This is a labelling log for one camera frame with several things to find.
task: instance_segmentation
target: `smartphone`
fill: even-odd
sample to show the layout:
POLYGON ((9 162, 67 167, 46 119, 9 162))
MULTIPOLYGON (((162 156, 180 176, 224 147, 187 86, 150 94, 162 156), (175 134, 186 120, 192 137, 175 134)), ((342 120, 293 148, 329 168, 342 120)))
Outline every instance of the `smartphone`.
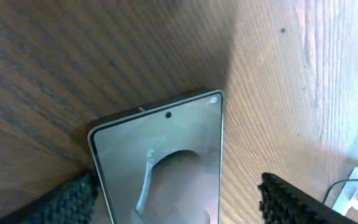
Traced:
POLYGON ((219 223, 223 91, 93 128, 88 143, 112 223, 219 223))

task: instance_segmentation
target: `black cable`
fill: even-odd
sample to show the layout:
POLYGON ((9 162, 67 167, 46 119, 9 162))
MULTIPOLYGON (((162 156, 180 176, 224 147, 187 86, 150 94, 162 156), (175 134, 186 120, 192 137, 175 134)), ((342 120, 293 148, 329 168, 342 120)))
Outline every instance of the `black cable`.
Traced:
POLYGON ((333 187, 334 187, 335 185, 340 184, 340 183, 342 183, 342 182, 356 182, 356 181, 358 182, 358 179, 345 179, 345 180, 339 180, 339 181, 337 181, 337 182, 331 184, 331 186, 329 186, 329 188, 328 188, 328 190, 327 190, 327 192, 326 192, 326 195, 325 195, 324 198, 323 198, 322 204, 325 204, 325 203, 326 203, 327 198, 328 198, 328 195, 329 195, 330 191, 333 189, 333 187))

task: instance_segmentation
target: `phone frame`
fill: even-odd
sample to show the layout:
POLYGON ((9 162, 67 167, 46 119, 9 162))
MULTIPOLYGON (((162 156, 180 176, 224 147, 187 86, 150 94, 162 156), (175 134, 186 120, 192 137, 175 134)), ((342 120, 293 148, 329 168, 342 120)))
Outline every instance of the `phone frame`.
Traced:
POLYGON ((89 148, 91 149, 91 154, 92 154, 92 158, 93 158, 93 162, 96 166, 96 171, 98 173, 98 177, 99 177, 99 181, 100 181, 100 185, 101 185, 101 189, 103 192, 103 196, 104 196, 104 201, 106 203, 106 207, 109 213, 109 217, 110 217, 110 221, 112 224, 121 224, 121 223, 115 223, 115 218, 114 218, 114 212, 113 212, 113 207, 111 205, 110 199, 109 199, 109 195, 108 192, 105 188, 105 181, 104 181, 104 175, 103 175, 103 170, 99 161, 99 157, 98 157, 98 152, 96 150, 96 146, 94 144, 94 139, 93 136, 100 130, 105 129, 105 128, 110 128, 111 126, 115 126, 121 123, 125 123, 128 122, 130 120, 133 119, 137 119, 137 118, 141 118, 153 113, 158 113, 160 111, 163 110, 167 110, 176 106, 180 106, 183 105, 185 103, 189 103, 191 101, 195 101, 195 100, 199 100, 202 98, 206 98, 208 96, 212 96, 212 95, 216 95, 219 94, 221 95, 221 145, 220 145, 220 157, 219 157, 219 202, 218 202, 218 223, 220 223, 220 197, 221 197, 221 178, 222 178, 222 161, 223 161, 223 126, 224 126, 224 93, 222 90, 213 90, 213 91, 207 91, 204 92, 202 94, 197 94, 197 95, 193 95, 193 96, 183 96, 181 97, 179 100, 175 99, 175 100, 170 100, 173 103, 165 103, 162 106, 157 106, 153 109, 149 109, 146 110, 146 106, 145 107, 139 107, 139 113, 133 114, 133 115, 129 115, 126 116, 124 118, 119 118, 117 120, 114 121, 110 121, 104 124, 101 124, 95 128, 93 128, 89 133, 88 133, 88 144, 89 144, 89 148))

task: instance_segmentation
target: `dark brown wood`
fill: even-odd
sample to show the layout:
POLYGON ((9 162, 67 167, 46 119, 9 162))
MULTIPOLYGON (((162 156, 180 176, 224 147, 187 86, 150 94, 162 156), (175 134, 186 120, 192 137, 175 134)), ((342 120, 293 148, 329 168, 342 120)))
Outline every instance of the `dark brown wood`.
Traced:
POLYGON ((358 163, 358 1, 0 1, 0 217, 88 169, 91 120, 226 90, 223 223, 358 163))

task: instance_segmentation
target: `silver smartphone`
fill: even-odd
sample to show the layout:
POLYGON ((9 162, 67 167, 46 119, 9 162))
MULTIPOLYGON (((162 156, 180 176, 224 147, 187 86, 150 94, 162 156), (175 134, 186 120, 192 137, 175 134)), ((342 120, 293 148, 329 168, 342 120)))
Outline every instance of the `silver smartphone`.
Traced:
POLYGON ((88 142, 112 223, 219 223, 223 92, 95 127, 88 142))

